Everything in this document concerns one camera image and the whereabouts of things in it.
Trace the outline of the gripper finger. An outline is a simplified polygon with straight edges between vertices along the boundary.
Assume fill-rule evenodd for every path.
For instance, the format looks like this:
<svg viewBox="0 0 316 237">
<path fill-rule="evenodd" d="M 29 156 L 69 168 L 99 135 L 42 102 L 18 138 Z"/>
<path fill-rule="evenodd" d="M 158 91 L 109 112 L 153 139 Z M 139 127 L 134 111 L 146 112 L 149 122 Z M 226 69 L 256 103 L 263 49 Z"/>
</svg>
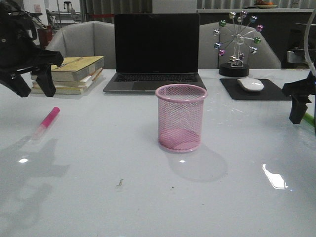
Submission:
<svg viewBox="0 0 316 237">
<path fill-rule="evenodd" d="M 316 94 L 316 77 L 309 73 L 306 79 L 285 83 L 282 92 L 292 100 L 289 119 L 293 124 L 299 124 L 307 111 L 307 104 L 311 103 L 309 96 Z"/>
</svg>

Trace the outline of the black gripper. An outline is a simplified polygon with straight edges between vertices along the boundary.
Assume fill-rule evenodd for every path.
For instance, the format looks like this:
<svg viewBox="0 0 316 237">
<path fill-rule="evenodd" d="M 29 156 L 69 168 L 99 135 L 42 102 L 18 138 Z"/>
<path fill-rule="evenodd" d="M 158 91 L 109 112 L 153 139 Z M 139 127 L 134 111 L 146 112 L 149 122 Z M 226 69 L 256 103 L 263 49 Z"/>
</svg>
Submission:
<svg viewBox="0 0 316 237">
<path fill-rule="evenodd" d="M 56 88 L 51 76 L 51 65 L 61 66 L 63 57 L 59 51 L 36 46 L 36 25 L 42 26 L 33 13 L 24 11 L 13 0 L 0 2 L 0 83 L 20 97 L 28 97 L 31 89 L 21 75 L 7 72 L 35 68 L 31 75 L 46 97 L 53 97 Z"/>
</svg>

